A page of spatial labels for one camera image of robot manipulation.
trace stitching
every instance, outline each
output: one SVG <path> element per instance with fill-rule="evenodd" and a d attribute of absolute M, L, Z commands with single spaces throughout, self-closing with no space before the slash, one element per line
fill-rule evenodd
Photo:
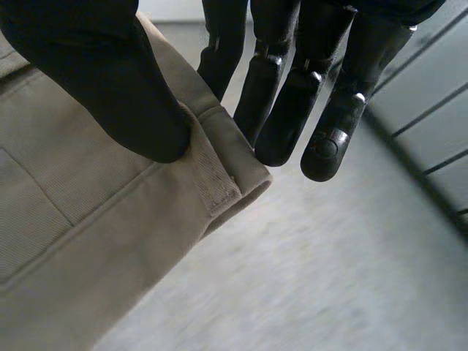
<path fill-rule="evenodd" d="M 26 173 L 28 173 L 28 176 L 34 181 L 34 183 L 39 187 L 39 189 L 41 189 L 42 193 L 44 194 L 44 196 L 49 200 L 50 204 L 68 221 L 68 224 L 70 225 L 70 227 L 73 227 L 73 223 L 72 221 L 70 221 L 70 219 L 67 217 L 67 215 L 52 201 L 52 199 L 50 198 L 50 196 L 48 195 L 48 193 L 42 188 L 42 186 L 37 182 L 36 178 L 32 176 L 32 174 L 26 169 L 26 167 L 24 167 L 24 165 L 22 165 L 21 163 L 19 163 L 19 161 L 13 157 L 13 155 L 11 155 L 10 152 L 8 152 L 7 150 L 5 150 L 4 148 L 0 149 L 0 150 L 3 150 L 5 151 L 5 153 L 13 160 L 15 161 L 18 166 L 21 167 L 22 170 L 24 170 Z"/>
<path fill-rule="evenodd" d="M 3 284 L 4 287 L 2 287 L 0 284 L 0 291 L 8 292 L 12 290 L 24 279 L 27 279 L 34 272 L 38 271 L 49 261 L 50 257 L 60 251 L 60 248 L 65 247 L 68 243 L 74 241 L 76 238 L 82 235 L 83 232 L 94 223 L 93 218 L 100 218 L 125 198 L 125 196 L 119 195 L 131 192 L 132 190 L 138 188 L 147 177 L 159 172 L 160 170 L 163 170 L 164 168 L 165 165 L 163 164 L 156 162 L 150 164 L 144 171 L 138 173 L 129 183 L 127 183 L 117 193 L 105 201 L 98 209 L 82 219 L 76 226 L 71 227 L 64 235 L 57 238 L 50 246 L 45 248 L 36 258 L 30 260 L 27 265 L 24 265 L 15 274 L 11 275 L 10 278 Z"/>
<path fill-rule="evenodd" d="M 36 71 L 32 74 L 32 76 L 27 77 L 21 83 L 17 84 L 13 88 L 11 88 L 6 94 L 0 95 L 0 101 L 4 101 L 6 98 L 11 97 L 14 93 L 18 92 L 20 89 L 24 88 L 26 85 L 34 82 L 35 80 L 44 77 L 44 73 L 41 71 Z"/>
<path fill-rule="evenodd" d="M 12 53 L 15 53 L 15 49 L 10 49 L 10 51 L 7 51 L 3 56 L 0 56 L 0 60 L 5 59 L 6 57 L 10 56 Z"/>

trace gray floor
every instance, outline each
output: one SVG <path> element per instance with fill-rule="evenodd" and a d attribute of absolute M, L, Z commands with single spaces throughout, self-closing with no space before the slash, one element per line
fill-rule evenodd
<path fill-rule="evenodd" d="M 197 66 L 199 26 L 160 29 Z M 235 104 L 246 55 L 224 105 Z M 290 162 L 251 208 L 195 247 L 94 351 L 462 351 L 468 254 L 361 124 L 326 184 Z"/>

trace khaki pants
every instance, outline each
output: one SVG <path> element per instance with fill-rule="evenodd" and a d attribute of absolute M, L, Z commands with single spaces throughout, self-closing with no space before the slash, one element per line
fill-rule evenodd
<path fill-rule="evenodd" d="M 193 120 L 160 165 L 111 140 L 0 36 L 0 349 L 87 350 L 203 236 L 270 185 L 233 120 L 144 17 Z"/>

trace fabric fold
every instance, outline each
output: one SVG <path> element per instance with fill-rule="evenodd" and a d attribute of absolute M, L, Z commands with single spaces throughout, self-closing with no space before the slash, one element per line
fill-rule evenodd
<path fill-rule="evenodd" d="M 51 79 L 20 71 L 27 61 L 0 37 L 2 350 L 89 350 L 271 183 L 203 80 L 138 18 L 193 122 L 171 165 L 115 143 Z"/>

